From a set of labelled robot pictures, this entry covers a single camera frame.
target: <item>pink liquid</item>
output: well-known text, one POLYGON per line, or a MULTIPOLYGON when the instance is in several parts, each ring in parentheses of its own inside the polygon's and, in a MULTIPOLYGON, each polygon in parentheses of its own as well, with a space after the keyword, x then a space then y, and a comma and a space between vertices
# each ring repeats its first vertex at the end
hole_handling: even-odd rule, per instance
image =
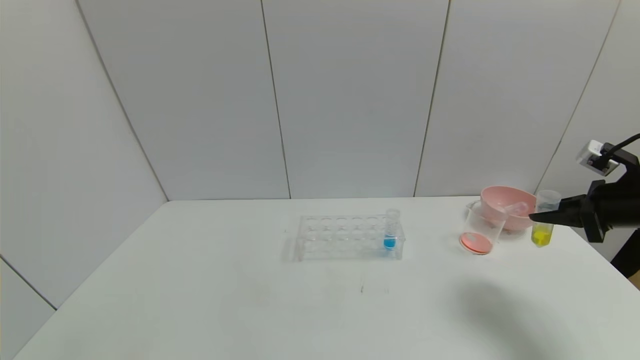
POLYGON ((476 254, 488 254, 493 245, 484 235, 478 233, 463 233, 460 235, 460 243, 471 252, 476 254))

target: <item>blue liquid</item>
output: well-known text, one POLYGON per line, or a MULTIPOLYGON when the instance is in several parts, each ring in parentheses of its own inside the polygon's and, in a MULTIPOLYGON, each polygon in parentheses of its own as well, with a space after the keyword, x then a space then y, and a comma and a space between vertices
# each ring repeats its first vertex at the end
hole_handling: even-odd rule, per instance
POLYGON ((382 242, 387 249, 393 249, 396 247, 396 237, 391 235, 385 235, 385 239, 382 242))

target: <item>yellow liquid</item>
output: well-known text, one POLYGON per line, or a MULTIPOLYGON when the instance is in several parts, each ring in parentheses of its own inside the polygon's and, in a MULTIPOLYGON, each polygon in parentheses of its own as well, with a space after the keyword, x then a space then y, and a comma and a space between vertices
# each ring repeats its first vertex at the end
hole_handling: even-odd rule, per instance
POLYGON ((533 241, 537 247, 547 246, 549 242, 551 242, 551 233, 553 230, 554 226, 552 224, 533 224, 531 241, 533 241))

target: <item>white wall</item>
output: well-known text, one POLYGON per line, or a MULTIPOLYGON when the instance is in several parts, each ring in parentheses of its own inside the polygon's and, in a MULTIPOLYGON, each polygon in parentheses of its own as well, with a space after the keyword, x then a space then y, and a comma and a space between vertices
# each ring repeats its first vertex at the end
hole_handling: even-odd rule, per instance
POLYGON ((53 315, 54 309, 1 260, 0 273, 2 273, 0 357, 3 360, 11 360, 42 324, 53 315))
POLYGON ((416 195, 533 192, 617 3, 452 1, 416 195))
MULTIPOLYGON (((584 90, 562 142, 549 165, 540 189, 554 189, 564 197, 586 193, 589 184, 603 179, 578 165, 575 157, 591 139, 618 143, 640 133, 640 2, 623 0, 593 74, 584 90)), ((640 156, 640 142, 625 150, 640 156)), ((620 166, 606 177, 617 180, 620 166)), ((593 244, 611 260, 624 245, 631 229, 609 231, 602 244, 593 244)))
POLYGON ((291 196, 413 196, 447 0, 269 0, 291 196))
POLYGON ((289 197, 259 0, 80 0, 170 200, 289 197))
POLYGON ((2 252, 59 306, 166 199, 75 3, 3 0, 0 23, 2 252))

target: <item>cable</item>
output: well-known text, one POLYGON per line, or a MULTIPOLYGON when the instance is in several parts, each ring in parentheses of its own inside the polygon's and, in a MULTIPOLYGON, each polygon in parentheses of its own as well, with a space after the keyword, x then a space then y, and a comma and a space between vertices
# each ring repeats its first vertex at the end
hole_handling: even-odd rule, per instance
POLYGON ((605 152, 604 154, 602 154, 602 157, 599 159, 602 162, 606 163, 606 161, 609 161, 609 159, 611 159, 611 157, 613 156, 613 154, 616 153, 616 151, 622 149, 623 147, 629 145, 630 143, 636 141, 640 139, 640 133, 635 134, 634 136, 631 136, 630 138, 626 139, 625 141, 619 143, 618 145, 615 145, 614 147, 612 147, 609 151, 605 152))

